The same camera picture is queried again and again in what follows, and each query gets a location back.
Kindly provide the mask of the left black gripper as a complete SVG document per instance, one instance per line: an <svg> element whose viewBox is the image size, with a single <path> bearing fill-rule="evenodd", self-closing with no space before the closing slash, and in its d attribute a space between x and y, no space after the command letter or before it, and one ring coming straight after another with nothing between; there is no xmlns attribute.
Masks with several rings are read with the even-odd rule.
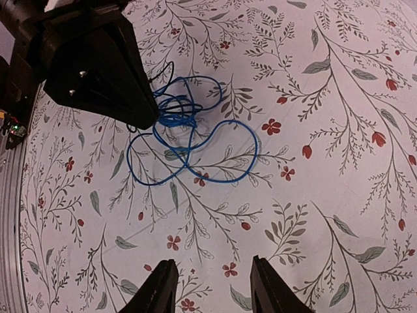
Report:
<svg viewBox="0 0 417 313"><path fill-rule="evenodd" d="M25 98L46 77L59 105L153 126L159 111L121 13L128 3L72 1L46 12L47 1L1 1L1 24L14 38L4 94Z"/></svg>

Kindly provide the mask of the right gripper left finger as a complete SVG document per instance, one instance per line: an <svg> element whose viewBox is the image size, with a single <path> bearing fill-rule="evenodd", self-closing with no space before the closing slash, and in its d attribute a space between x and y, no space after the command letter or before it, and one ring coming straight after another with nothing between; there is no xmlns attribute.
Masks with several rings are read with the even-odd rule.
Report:
<svg viewBox="0 0 417 313"><path fill-rule="evenodd" d="M173 259L162 260L120 313L175 312L179 271Z"/></svg>

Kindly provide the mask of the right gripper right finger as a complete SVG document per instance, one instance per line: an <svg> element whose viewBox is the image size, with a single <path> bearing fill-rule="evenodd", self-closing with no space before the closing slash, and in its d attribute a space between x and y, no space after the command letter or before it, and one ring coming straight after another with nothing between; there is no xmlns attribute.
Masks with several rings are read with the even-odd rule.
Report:
<svg viewBox="0 0 417 313"><path fill-rule="evenodd" d="M250 286L253 312L312 313L266 258L253 257Z"/></svg>

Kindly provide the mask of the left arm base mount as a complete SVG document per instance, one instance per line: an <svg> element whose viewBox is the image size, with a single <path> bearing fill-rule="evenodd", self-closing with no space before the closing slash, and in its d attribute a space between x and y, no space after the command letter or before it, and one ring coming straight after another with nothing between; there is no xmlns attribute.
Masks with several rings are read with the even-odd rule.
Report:
<svg viewBox="0 0 417 313"><path fill-rule="evenodd" d="M1 109L1 135L6 139L6 150L17 148L28 132L27 112L24 109L6 111Z"/></svg>

